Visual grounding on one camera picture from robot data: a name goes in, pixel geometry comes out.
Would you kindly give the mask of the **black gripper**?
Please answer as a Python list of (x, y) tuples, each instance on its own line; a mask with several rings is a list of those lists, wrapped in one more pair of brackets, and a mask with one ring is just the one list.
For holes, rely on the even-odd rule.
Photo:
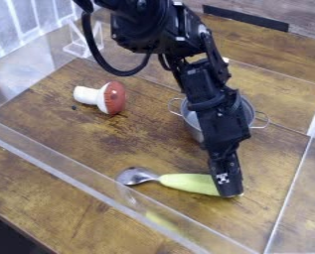
[(218, 195), (241, 195), (242, 176), (234, 151), (238, 143), (249, 138), (249, 129), (238, 90), (226, 88), (214, 98), (189, 102), (187, 109), (197, 113)]

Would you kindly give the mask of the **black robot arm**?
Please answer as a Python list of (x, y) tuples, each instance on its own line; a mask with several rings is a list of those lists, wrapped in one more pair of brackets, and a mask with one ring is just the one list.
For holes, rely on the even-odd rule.
[(145, 56), (157, 55), (173, 73), (197, 113), (209, 153), (209, 169), (218, 195), (242, 193), (236, 149), (249, 138), (246, 114), (237, 90), (228, 87), (229, 64), (224, 62), (210, 29), (183, 3), (174, 0), (72, 0), (80, 7), (86, 44), (99, 66), (116, 76), (131, 76), (147, 65), (130, 70), (114, 68), (95, 45), (90, 15), (92, 7), (110, 11), (110, 36), (125, 49)]

